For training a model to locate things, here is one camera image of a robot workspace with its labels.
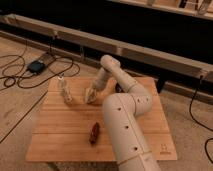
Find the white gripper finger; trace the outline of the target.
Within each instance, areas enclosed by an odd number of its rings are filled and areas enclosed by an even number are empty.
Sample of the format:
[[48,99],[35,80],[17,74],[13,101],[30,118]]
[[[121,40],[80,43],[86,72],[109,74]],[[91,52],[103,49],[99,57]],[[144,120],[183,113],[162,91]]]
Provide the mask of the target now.
[[97,91],[93,91],[90,97],[91,102],[94,102],[97,99],[97,96],[98,96]]
[[91,88],[86,88],[85,89],[85,100],[88,100],[90,98],[91,94]]

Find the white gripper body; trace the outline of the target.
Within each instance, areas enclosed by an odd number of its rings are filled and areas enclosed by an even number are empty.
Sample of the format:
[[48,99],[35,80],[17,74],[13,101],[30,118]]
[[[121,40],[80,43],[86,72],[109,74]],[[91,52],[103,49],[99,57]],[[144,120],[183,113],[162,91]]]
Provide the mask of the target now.
[[111,75],[101,68],[91,83],[91,88],[95,91],[103,91]]

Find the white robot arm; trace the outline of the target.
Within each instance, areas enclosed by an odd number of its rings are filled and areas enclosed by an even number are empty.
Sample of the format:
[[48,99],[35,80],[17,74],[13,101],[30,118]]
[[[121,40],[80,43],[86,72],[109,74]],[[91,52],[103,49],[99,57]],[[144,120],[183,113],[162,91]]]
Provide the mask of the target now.
[[100,60],[101,68],[85,92],[85,102],[94,102],[113,77],[123,93],[104,99],[102,112],[119,171],[161,171],[136,118],[148,113],[153,104],[151,93],[126,73],[110,55]]

